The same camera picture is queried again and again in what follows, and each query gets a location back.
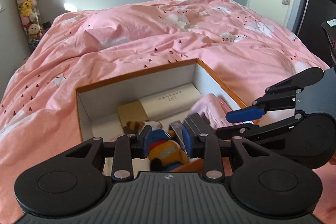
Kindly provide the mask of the dark grey box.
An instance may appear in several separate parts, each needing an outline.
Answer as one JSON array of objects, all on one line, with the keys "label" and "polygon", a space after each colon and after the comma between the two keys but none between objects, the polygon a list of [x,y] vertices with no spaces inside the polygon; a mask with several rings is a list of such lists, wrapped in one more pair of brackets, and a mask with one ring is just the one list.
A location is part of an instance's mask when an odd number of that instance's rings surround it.
[{"label": "dark grey box", "polygon": [[198,113],[188,115],[183,125],[189,128],[195,135],[214,133],[212,127]]}]

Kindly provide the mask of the dark shrink-wrapped book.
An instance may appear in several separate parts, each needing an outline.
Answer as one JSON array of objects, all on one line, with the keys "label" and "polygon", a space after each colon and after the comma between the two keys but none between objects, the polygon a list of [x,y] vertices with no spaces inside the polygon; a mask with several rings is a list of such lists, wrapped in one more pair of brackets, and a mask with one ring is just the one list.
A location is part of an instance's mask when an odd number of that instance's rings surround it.
[{"label": "dark shrink-wrapped book", "polygon": [[175,137],[173,137],[174,141],[176,141],[181,149],[185,149],[185,145],[183,142],[183,124],[181,121],[174,121],[169,124],[169,130],[175,133]]}]

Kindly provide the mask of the brown bear plush toy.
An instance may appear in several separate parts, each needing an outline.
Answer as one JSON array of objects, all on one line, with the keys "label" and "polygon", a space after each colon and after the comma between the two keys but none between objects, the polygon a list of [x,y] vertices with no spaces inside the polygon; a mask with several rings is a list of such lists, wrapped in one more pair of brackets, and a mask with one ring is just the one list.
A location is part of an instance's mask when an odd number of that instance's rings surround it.
[{"label": "brown bear plush toy", "polygon": [[177,143],[177,135],[173,130],[165,131],[157,121],[128,121],[123,127],[124,133],[139,135],[145,126],[151,127],[147,158],[152,172],[168,172],[189,162],[185,151]]}]

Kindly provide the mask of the gold cardboard box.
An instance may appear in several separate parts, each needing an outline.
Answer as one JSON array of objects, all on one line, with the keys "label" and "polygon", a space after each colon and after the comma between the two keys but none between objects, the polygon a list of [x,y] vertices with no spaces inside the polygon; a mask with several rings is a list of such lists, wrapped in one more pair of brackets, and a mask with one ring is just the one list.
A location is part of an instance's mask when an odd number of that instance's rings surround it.
[{"label": "gold cardboard box", "polygon": [[141,101],[134,101],[119,106],[117,108],[117,114],[122,128],[127,127],[127,122],[143,122],[149,120]]}]

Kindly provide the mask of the white flat box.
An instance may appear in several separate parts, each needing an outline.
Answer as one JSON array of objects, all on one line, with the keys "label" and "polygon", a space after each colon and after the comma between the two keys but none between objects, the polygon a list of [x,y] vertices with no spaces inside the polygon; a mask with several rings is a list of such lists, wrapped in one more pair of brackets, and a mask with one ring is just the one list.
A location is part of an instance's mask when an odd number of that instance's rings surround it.
[{"label": "white flat box", "polygon": [[189,110],[202,95],[193,84],[178,86],[140,99],[150,121]]}]

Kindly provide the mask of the orange cardboard box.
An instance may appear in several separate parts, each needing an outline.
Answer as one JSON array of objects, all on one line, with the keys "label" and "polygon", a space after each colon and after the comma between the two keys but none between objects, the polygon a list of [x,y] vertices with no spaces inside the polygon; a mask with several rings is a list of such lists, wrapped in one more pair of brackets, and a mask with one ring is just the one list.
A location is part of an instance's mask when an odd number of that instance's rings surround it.
[{"label": "orange cardboard box", "polygon": [[220,97],[232,109],[245,108],[242,100],[199,59],[147,68],[76,89],[80,137],[110,141],[123,134],[117,109],[131,104],[164,129],[183,121],[192,106],[207,94]]}]

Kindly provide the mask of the pink bed duvet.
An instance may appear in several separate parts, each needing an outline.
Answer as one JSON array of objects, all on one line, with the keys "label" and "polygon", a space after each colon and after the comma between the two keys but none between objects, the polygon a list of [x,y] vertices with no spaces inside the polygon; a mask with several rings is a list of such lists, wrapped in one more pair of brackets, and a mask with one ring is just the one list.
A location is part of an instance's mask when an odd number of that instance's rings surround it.
[{"label": "pink bed duvet", "polygon": [[327,69],[290,30],[233,0],[159,0],[62,14],[1,100],[1,223],[22,216],[15,179],[79,144],[76,88],[196,58],[247,105],[306,68]]}]

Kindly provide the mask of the black wardrobe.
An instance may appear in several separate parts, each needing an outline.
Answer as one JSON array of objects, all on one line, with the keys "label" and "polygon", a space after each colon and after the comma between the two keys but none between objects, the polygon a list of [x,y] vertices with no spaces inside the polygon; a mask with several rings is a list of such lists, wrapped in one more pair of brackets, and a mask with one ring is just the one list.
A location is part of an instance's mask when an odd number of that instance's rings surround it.
[{"label": "black wardrobe", "polygon": [[322,30],[323,22],[335,18],[335,0],[300,0],[293,32],[308,50],[333,65],[329,40]]}]

